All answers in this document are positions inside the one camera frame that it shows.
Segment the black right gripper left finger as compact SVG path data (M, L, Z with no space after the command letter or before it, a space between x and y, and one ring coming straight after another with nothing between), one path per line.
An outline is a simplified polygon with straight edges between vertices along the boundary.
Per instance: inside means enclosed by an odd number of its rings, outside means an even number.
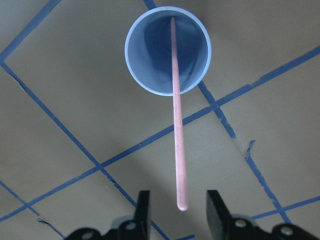
M151 232L151 207L149 190L141 190L138 194L133 220L138 240L149 240Z

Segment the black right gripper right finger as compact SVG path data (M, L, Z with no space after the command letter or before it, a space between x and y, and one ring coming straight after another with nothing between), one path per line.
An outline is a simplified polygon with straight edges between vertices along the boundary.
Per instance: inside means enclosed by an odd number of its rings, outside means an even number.
M206 191L206 219L213 240L227 240L231 214L217 190Z

